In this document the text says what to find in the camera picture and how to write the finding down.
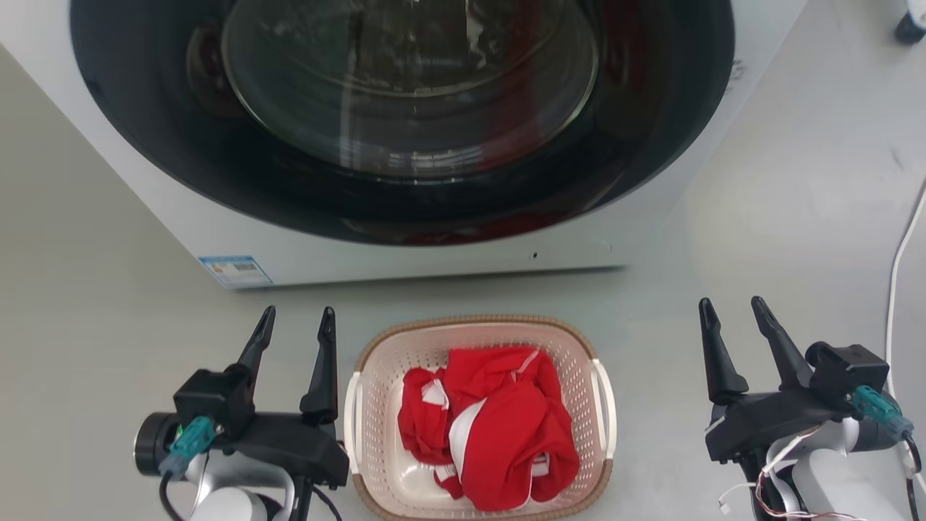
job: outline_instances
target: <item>basket handle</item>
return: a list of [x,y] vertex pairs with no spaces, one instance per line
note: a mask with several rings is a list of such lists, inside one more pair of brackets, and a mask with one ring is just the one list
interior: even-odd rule
[[[598,433],[602,437],[601,448],[605,450],[605,458],[610,460],[614,458],[614,450],[618,447],[618,408],[614,403],[614,390],[611,388],[611,379],[607,377],[605,366],[596,358],[592,359],[592,366],[594,374],[598,377],[598,385],[592,387],[594,407],[598,413]],[[606,411],[602,410],[602,396]]]
[[357,400],[360,389],[360,372],[354,372],[347,384],[347,396],[344,397],[344,450],[350,459],[351,474],[360,473],[361,450],[358,442],[363,439],[363,400]]

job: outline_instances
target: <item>wire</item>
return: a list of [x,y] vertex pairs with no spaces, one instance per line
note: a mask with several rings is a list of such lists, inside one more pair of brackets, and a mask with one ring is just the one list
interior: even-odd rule
[[917,443],[913,441],[913,434],[910,431],[904,431],[904,441],[907,443],[910,457],[913,458],[913,474],[919,474],[923,469],[923,462],[920,459],[920,449],[917,449]]
[[910,503],[910,519],[920,521],[920,513],[917,512],[917,492],[913,489],[913,480],[907,480],[907,502]]
[[788,453],[794,449],[794,447],[797,447],[797,445],[800,444],[801,441],[804,441],[805,439],[810,438],[814,434],[817,434],[817,431],[820,430],[821,427],[823,427],[823,424],[815,426],[815,427],[811,427],[808,430],[795,436],[794,439],[788,442],[787,445],[785,445],[780,451],[778,451],[777,454],[775,454],[775,457],[772,458],[771,461],[769,461],[764,467],[762,467],[762,470],[761,472],[759,472],[759,474],[760,475],[764,474],[767,476],[769,472],[774,470],[775,465],[779,464],[788,455]]
[[764,510],[766,514],[770,515],[771,517],[776,517],[776,518],[791,517],[794,519],[818,519],[821,517],[837,517],[840,519],[846,519],[848,521],[866,521],[865,519],[861,517],[855,517],[849,514],[840,514],[838,512],[825,512],[823,514],[812,514],[810,512],[803,512],[803,511],[782,512],[779,510],[772,509],[765,503],[765,500],[762,499],[762,483],[763,481],[765,481],[765,478],[769,475],[769,473],[775,470],[775,465],[780,463],[784,458],[786,458],[788,454],[801,443],[801,441],[804,441],[805,439],[810,438],[811,436],[816,434],[817,431],[820,430],[822,427],[823,425],[818,425],[818,426],[812,427],[798,434],[797,436],[795,436],[794,439],[788,442],[788,444],[785,445],[780,451],[778,451],[778,453],[775,454],[775,457],[773,457],[768,462],[768,464],[762,467],[762,470],[759,472],[758,478],[756,479],[756,500],[759,506],[762,507],[762,510]]
[[161,486],[157,488],[157,497],[161,499],[161,506],[164,507],[164,512],[168,513],[171,521],[183,521],[183,518],[180,517],[180,514],[177,514],[177,511],[174,510],[172,504],[170,504],[170,498],[168,498],[168,483],[170,482],[170,477],[173,476],[173,473],[167,471],[164,473],[164,477],[161,477]]
[[315,485],[312,485],[312,491],[315,492],[315,495],[319,496],[319,499],[321,500],[321,502],[328,505],[328,508],[330,508],[332,511],[332,514],[334,514],[335,521],[344,521],[343,519],[341,519],[341,514],[338,512],[338,508],[334,506],[334,502],[328,499],[328,496],[326,496],[324,492],[322,492]]
[[847,521],[868,521],[863,517],[855,517],[854,515],[840,514],[838,512],[812,514],[810,512],[803,511],[781,512],[778,510],[773,510],[767,504],[765,504],[765,500],[762,499],[762,482],[765,480],[765,476],[766,474],[759,474],[758,479],[756,480],[756,499],[758,500],[759,506],[762,507],[762,510],[764,510],[766,514],[772,517],[794,519],[820,519],[821,517],[837,517],[839,519],[846,519]]
[[[897,393],[894,391],[894,365],[891,363],[891,359],[894,355],[894,310],[897,297],[897,274],[900,271],[900,260],[904,256],[904,250],[907,249],[907,243],[913,235],[913,229],[916,228],[917,221],[920,220],[923,203],[926,203],[926,179],[923,180],[922,186],[920,187],[920,196],[917,200],[917,206],[910,215],[910,220],[907,222],[907,230],[904,232],[904,238],[900,240],[900,245],[897,247],[897,252],[894,254],[894,262],[891,264],[891,284],[887,294],[887,324],[884,331],[884,361],[891,367],[890,371],[887,373],[887,392],[890,393],[895,400],[897,399]],[[916,447],[916,444],[910,445],[908,443],[907,446],[910,448],[910,457],[913,458],[912,449]],[[919,459],[919,457],[919,454],[917,454],[914,461]],[[926,480],[923,479],[922,474],[919,474],[920,470],[917,470],[914,475],[923,493],[926,493]]]
[[755,483],[737,483],[736,485],[733,485],[732,487],[728,488],[725,492],[720,494],[720,497],[717,498],[717,502],[720,504],[723,504],[723,498],[730,495],[730,493],[733,492],[734,490],[741,489],[742,487],[753,488],[755,485],[756,485]]

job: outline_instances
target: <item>teal connector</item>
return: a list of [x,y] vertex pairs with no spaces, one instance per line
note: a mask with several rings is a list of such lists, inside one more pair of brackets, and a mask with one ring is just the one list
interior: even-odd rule
[[157,466],[157,470],[161,476],[170,472],[173,479],[180,479],[196,454],[208,451],[215,439],[216,428],[212,420],[197,416],[170,444],[170,455]]
[[896,440],[905,432],[913,432],[913,422],[900,412],[900,408],[888,401],[880,392],[868,386],[861,386],[852,395],[852,405],[862,414],[885,426]]

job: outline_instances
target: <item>energy label sticker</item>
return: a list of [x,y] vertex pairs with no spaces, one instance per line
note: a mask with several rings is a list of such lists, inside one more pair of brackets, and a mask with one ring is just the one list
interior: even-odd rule
[[260,269],[254,257],[200,257],[206,266],[225,287],[267,286],[273,284],[270,277]]

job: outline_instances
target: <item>washing machine door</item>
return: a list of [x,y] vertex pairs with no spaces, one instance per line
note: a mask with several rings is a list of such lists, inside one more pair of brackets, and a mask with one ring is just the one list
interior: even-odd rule
[[71,32],[96,103],[176,180],[394,245],[630,193],[703,130],[733,53],[729,0],[73,0]]

